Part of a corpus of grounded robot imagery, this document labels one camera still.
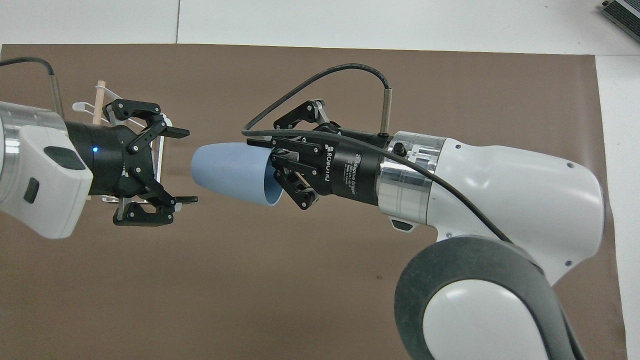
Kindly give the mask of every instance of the robotiq logo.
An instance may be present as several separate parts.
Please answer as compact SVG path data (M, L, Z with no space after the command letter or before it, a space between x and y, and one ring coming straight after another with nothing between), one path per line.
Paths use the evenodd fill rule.
M333 160L333 146L324 145L326 149L326 166L324 167L324 180L331 181L329 178L329 170L331 169L331 161Z

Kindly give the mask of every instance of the white plastic housing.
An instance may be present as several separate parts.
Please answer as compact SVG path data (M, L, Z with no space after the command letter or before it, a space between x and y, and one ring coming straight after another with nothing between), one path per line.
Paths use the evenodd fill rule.
M62 167L49 157L48 146L77 152L66 134L59 129L44 126L22 126L19 131L19 158L17 167L4 171L10 180L0 189L6 197L0 199L0 211L10 214L45 238L58 239L71 235L93 180L93 174L84 165L82 170ZM29 180L39 183L33 203L25 200Z
M483 280L452 282L429 301L422 332L435 359L547 360L527 306Z
M465 194L554 284L593 256L604 230L604 201L595 176L572 161L504 146L446 139L435 174ZM427 225L438 240L473 234L497 238L457 198L433 183Z

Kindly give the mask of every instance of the electronic device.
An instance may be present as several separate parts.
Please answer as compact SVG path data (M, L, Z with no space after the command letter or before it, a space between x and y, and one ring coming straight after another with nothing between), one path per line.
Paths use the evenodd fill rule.
M385 87L378 133L347 129L310 100L252 127L315 80L358 69ZM378 206L399 231L435 227L396 288L396 325L414 359L583 359L551 285L598 250L604 200L583 166L503 146L387 133L391 87L376 69L327 69L281 97L243 129L244 143L199 148L201 186L273 206L284 191L302 210L334 194ZM300 122L315 126L297 130Z
M0 211L46 238L71 235L88 195L118 199L116 225L158 226L173 222L173 214L197 197L174 197L156 181L149 144L158 136L184 138L186 129L168 126L158 104L117 99L102 110L112 126L63 118L57 81L49 63L57 112L0 102ZM135 133L124 126L136 117L146 127ZM153 212L134 200L142 198Z
M602 3L602 15L640 42L640 0L611 0Z

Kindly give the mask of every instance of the brown surface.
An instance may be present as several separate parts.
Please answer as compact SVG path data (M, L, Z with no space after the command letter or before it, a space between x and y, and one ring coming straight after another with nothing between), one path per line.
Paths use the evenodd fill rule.
M304 213L289 199L255 206L189 176L197 147L243 141L255 114L339 63L387 75L391 133L560 156L606 189L593 56L224 45L4 45L2 55L49 60L71 120L90 122L71 104L91 101L98 79L159 103L191 130L167 141L163 184L200 196L176 223L151 229L115 227L114 207L89 201L74 234L58 241L0 215L3 359L407 359L396 279L434 230L396 232L374 206L337 197ZM322 97L332 120L375 131L381 95L374 77L343 72L275 115ZM1 69L0 100L49 108L41 66ZM599 253L556 290L589 358L626 358L610 213Z

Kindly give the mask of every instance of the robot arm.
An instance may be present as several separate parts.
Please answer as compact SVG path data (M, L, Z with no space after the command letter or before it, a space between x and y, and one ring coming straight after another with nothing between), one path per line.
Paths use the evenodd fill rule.
M0 211L52 239L71 235L87 195L110 195L119 204L116 225L159 226L197 197L174 197L155 179L150 143L158 136L184 138L186 129L167 126L157 104L118 99L104 107L111 127L68 121L61 115L51 66L57 112L0 102ZM147 126L138 134L122 125L137 117ZM149 213L133 201L145 199Z
M329 121L321 100L296 107L273 130L251 130L339 69L369 71L385 85L379 133ZM246 175L242 163L227 161L220 171L210 159L233 158L234 149L242 161L251 161L249 153L262 161L267 150L269 161L258 164L255 176L264 176L264 191L254 193L276 182L302 210L334 194L378 206L399 231L436 227L438 241L408 263L396 288L396 325L414 359L584 359L550 285L598 249L604 202L595 176L572 161L521 149L404 131L390 136L389 103L388 82L377 70L330 68L243 129L265 138L248 139L246 148L213 144L196 151L192 175L210 190L265 203L216 185L218 178ZM302 121L316 127L294 129ZM256 164L251 168L260 169Z
M476 147L406 131L390 136L345 129L330 122L325 110L323 101L307 101L274 123L276 129L291 129L300 119L315 123L305 136L247 140L273 149L275 179L300 209L334 194L378 206L399 231L425 224L438 230L438 241L459 235L499 240L448 189L380 154L387 151L466 194L535 259L551 284L598 250L604 202L598 181L583 166L510 147ZM326 140L314 136L317 132L336 137Z

